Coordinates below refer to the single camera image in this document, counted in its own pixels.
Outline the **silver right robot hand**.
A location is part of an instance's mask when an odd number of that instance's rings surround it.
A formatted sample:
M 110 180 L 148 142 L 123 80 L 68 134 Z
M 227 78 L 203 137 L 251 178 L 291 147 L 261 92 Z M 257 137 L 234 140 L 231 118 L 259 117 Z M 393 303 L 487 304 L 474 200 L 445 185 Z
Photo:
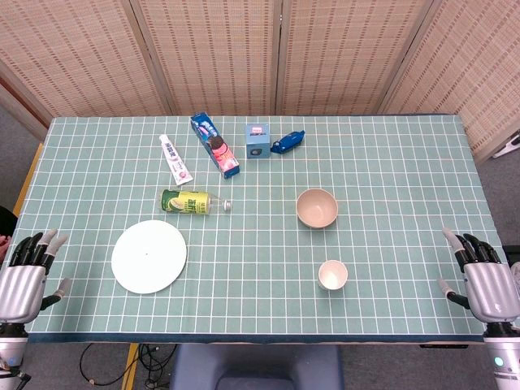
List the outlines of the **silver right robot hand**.
M 469 233 L 458 235 L 442 229 L 463 276 L 466 293 L 461 295 L 439 279 L 443 295 L 469 310 L 482 323 L 511 323 L 519 318 L 519 293 L 509 266 L 495 249 Z

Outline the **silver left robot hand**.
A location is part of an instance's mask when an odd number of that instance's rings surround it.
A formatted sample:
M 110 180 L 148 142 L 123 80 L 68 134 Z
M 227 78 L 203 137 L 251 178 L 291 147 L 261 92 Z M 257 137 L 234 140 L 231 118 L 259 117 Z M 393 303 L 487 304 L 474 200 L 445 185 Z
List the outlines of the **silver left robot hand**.
M 65 278 L 54 293 L 44 295 L 50 269 L 68 239 L 56 234 L 55 229 L 38 232 L 15 247 L 8 265 L 1 271 L 2 324 L 30 323 L 70 292 L 72 281 Z

